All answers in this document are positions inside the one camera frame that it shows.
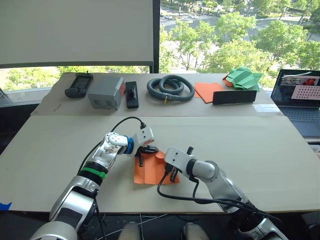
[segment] black remote control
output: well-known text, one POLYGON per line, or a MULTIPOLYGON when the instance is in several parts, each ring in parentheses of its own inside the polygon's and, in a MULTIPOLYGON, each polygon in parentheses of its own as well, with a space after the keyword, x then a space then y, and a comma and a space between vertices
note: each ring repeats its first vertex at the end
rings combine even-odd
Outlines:
POLYGON ((128 109, 136 109, 139 107, 138 89, 136 81, 128 81, 125 83, 126 107, 128 109))
POLYGON ((64 90, 64 94, 72 99, 84 98, 94 76, 90 73, 76 73, 72 85, 64 90))

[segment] green origami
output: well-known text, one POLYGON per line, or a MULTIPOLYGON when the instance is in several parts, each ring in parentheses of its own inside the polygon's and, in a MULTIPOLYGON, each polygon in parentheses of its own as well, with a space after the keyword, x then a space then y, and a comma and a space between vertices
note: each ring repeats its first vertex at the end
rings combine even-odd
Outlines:
POLYGON ((232 83, 235 89, 255 90, 259 92, 258 81, 263 75, 263 73, 252 73, 249 68, 242 66, 238 69, 232 69, 226 80, 232 83))

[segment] orange paper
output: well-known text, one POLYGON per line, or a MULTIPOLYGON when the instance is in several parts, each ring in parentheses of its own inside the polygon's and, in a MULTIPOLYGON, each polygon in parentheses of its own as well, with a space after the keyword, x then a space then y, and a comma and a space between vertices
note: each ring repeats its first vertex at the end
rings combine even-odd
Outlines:
MULTIPOLYGON (((165 154, 158 151, 152 154, 141 154, 144 166, 139 167, 138 158, 134 163, 134 183, 157 185, 165 174, 165 154)), ((163 184, 178 184, 179 178, 176 176, 175 182, 170 181, 170 175, 166 176, 163 184)))
POLYGON ((229 82, 229 81, 227 80, 227 77, 228 77, 228 75, 225 76, 224 78, 222 78, 222 82, 223 82, 227 87, 232 87, 233 84, 232 84, 232 82, 229 82))
POLYGON ((194 89, 206 104, 212 103, 214 92, 225 90, 217 82, 214 82, 214 83, 196 82, 194 89))
POLYGON ((196 91, 194 91, 194 97, 195 98, 201 98, 200 95, 196 91))

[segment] white tabletop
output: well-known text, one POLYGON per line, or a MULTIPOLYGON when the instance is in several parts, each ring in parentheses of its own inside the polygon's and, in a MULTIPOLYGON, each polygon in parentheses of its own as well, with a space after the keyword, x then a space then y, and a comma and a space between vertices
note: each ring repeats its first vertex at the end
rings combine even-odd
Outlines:
MULTIPOLYGON (((0 203, 13 211, 45 211, 77 173, 87 152, 123 117, 31 116, 0 155, 0 203)), ((165 152, 194 147, 202 161, 215 161, 264 211, 320 209, 319 159, 284 116, 143 117, 165 152)), ((117 132, 132 136, 135 120, 117 132)), ((155 185, 135 184, 134 161, 120 155, 101 185, 97 201, 108 213, 213 213, 216 204, 167 199, 155 185)), ((166 185, 169 194, 191 196, 194 183, 166 185)), ((199 197, 209 197, 205 185, 199 197)))
MULTIPOLYGON (((41 104, 32 115, 74 115, 74 116, 265 116, 281 115, 280 110, 272 99, 260 89, 257 92, 255 102, 230 105, 205 104, 201 98, 193 98, 187 102, 164 101, 152 98, 147 91, 147 82, 153 78, 164 77, 166 74, 117 74, 117 73, 93 73, 92 85, 101 81, 105 76, 123 77, 125 82, 136 81, 139 99, 139 108, 128 109, 126 98, 123 97, 118 110, 96 109, 91 106, 88 95, 84 98, 71 99, 65 95, 65 89, 69 88, 75 80, 75 73, 64 73, 55 83, 51 91, 45 96, 41 104)), ((178 74, 192 84, 220 83, 225 89, 222 78, 226 73, 219 74, 178 74)), ((184 94, 189 92, 185 87, 184 94)))

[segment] laptop screen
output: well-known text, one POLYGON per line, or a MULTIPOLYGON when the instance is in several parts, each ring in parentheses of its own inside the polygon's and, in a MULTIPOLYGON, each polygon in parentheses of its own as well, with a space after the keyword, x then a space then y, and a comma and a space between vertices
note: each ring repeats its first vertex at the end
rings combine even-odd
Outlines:
POLYGON ((271 98, 278 106, 320 107, 320 71, 281 69, 271 98))

